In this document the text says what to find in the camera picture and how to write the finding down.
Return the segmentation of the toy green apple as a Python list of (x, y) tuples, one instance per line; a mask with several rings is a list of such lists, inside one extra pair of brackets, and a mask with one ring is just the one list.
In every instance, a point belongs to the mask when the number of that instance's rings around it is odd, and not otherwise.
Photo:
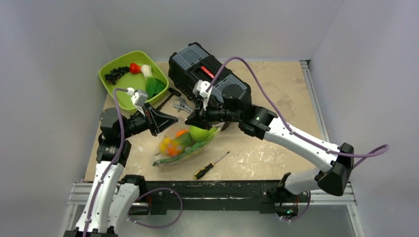
[(208, 140), (211, 136), (210, 130), (201, 129), (196, 126), (190, 126), (189, 133), (195, 142), (202, 142)]

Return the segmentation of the toy orange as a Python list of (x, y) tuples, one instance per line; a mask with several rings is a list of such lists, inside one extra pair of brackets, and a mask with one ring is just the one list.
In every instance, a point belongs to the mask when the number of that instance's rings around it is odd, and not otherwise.
[(189, 132), (189, 130), (186, 130), (186, 129), (181, 130), (181, 131), (176, 133), (175, 138), (180, 137), (181, 135), (183, 135), (184, 133), (187, 133), (187, 132)]

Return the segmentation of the toy lemon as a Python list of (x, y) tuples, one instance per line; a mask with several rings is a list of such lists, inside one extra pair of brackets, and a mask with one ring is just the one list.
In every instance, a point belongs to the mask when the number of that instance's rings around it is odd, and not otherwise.
[(169, 137), (164, 136), (158, 145), (158, 151), (163, 155), (169, 154), (169, 144), (171, 139)]

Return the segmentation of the toy green bean pod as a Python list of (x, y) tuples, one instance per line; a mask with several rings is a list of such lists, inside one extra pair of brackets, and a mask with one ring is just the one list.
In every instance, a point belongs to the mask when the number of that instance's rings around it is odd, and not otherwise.
[(174, 165), (174, 164), (182, 163), (184, 161), (197, 157), (200, 153), (203, 152), (203, 150), (206, 149), (208, 145), (209, 144), (198, 146), (198, 144), (195, 144), (191, 148), (187, 148), (187, 150), (182, 152), (181, 154), (173, 156), (173, 157), (163, 155), (162, 153), (157, 152), (154, 155), (155, 160), (152, 163), (152, 166), (167, 166), (167, 165)]

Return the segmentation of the toy mango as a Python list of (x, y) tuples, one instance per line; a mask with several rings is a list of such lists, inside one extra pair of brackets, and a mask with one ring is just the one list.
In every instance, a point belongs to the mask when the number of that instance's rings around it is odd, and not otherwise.
[(169, 154), (168, 156), (173, 157), (184, 152), (188, 147), (191, 147), (194, 143), (189, 132), (184, 133), (180, 137), (171, 139), (169, 144)]

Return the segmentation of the clear zip top bag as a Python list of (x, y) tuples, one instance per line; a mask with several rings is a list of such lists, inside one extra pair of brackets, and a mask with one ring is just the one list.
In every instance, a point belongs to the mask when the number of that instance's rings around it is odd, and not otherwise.
[(154, 167), (184, 162), (196, 157), (220, 133), (223, 122), (216, 122), (209, 130), (177, 123), (161, 137), (152, 155)]

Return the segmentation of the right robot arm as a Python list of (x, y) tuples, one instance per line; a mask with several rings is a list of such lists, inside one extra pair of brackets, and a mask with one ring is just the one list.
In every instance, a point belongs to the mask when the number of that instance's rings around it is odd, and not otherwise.
[(211, 129), (213, 122), (237, 122), (246, 135), (280, 145), (305, 158), (315, 169), (283, 176), (277, 194), (289, 201), (311, 190), (342, 196), (354, 166), (354, 147), (348, 143), (332, 144), (318, 139), (284, 122), (276, 113), (251, 102), (250, 92), (231, 84), (224, 88), (222, 107), (209, 104), (210, 83), (198, 81), (193, 93), (198, 96), (194, 112), (186, 124)]

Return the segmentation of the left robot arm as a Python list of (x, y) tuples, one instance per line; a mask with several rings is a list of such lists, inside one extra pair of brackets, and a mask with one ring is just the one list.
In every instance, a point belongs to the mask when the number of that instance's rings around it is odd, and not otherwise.
[(132, 204), (146, 199), (148, 191), (143, 176), (121, 177), (131, 149), (127, 139), (144, 131), (157, 136), (176, 124), (178, 118), (156, 111), (149, 103), (142, 109), (130, 118), (122, 116), (119, 108), (101, 113), (92, 187), (74, 229), (65, 231), (64, 236), (116, 237)]

